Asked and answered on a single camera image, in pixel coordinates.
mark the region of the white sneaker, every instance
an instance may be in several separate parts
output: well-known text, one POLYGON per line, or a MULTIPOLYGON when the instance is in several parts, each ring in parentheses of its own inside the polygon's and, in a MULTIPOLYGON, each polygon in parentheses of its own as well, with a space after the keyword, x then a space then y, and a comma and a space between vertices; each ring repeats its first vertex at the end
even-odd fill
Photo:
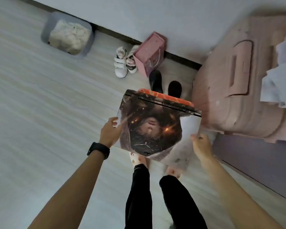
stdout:
POLYGON ((126 67, 128 68, 128 71, 130 73, 136 73, 138 68, 136 65, 136 62, 134 61, 133 54, 138 49, 139 45, 134 45, 129 53, 129 55, 126 58, 126 67))
POLYGON ((116 57, 114 58, 115 73, 119 78, 124 78, 127 75, 126 58, 127 51, 124 47, 119 47, 116 50, 116 57))

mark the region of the white tile floor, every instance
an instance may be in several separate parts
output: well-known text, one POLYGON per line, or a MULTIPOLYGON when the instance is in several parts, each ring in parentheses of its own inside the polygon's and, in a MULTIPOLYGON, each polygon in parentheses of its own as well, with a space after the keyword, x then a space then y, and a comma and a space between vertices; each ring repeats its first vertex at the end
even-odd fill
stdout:
MULTIPOLYGON (((115 49, 130 45, 97 32, 88 56, 75 61, 40 41, 46 19, 46 11, 19 0, 0 0, 0 228, 4 229, 26 228, 86 158, 105 121, 116 115, 125 90, 149 86, 139 73, 124 79, 114 75, 115 49)), ((165 89, 176 79, 187 99, 195 71, 167 59, 160 71, 165 89)), ((113 148, 80 228, 124 227, 132 169, 128 153, 113 148)), ((286 199, 228 171, 286 228, 286 199)), ((153 225, 168 228, 172 220, 158 185, 163 165, 152 162, 150 173, 153 225)), ((181 182, 209 228, 233 228, 194 157, 181 182)))

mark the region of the hand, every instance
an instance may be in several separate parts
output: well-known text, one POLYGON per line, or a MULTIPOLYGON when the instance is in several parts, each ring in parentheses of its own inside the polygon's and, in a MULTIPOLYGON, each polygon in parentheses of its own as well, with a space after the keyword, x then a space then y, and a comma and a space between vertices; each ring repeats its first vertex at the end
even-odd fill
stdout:
POLYGON ((113 146, 118 141, 122 132, 122 126, 124 122, 121 122, 119 126, 114 127, 117 125, 117 119, 118 117, 109 118, 109 121, 104 125, 101 130, 99 143, 107 146, 108 148, 113 146))
POLYGON ((209 137, 201 133, 198 137, 194 134, 191 135, 193 142, 193 149, 200 161, 213 158, 212 145, 209 137))

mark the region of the pants leg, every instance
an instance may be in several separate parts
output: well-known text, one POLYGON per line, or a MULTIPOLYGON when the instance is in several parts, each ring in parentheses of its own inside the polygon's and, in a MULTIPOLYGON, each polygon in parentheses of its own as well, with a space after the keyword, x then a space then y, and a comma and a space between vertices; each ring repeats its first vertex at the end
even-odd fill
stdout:
POLYGON ((206 222, 200 214, 188 190, 174 176, 161 178, 160 187, 163 192, 165 205, 172 216, 177 229, 205 229, 206 222))
POLYGON ((152 196, 149 190, 149 171, 143 164, 136 165, 126 202, 125 229, 152 229, 152 196))

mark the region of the black shoe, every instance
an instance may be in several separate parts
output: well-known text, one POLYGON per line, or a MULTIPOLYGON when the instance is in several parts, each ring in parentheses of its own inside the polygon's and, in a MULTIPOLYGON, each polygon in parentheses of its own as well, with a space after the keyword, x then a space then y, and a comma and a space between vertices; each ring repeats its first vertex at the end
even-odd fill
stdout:
POLYGON ((163 93, 162 89, 162 76, 160 71, 153 70, 149 75, 150 89, 154 92, 163 93))
POLYGON ((180 98, 182 92, 181 84, 178 81, 171 81, 168 85, 168 95, 180 98))

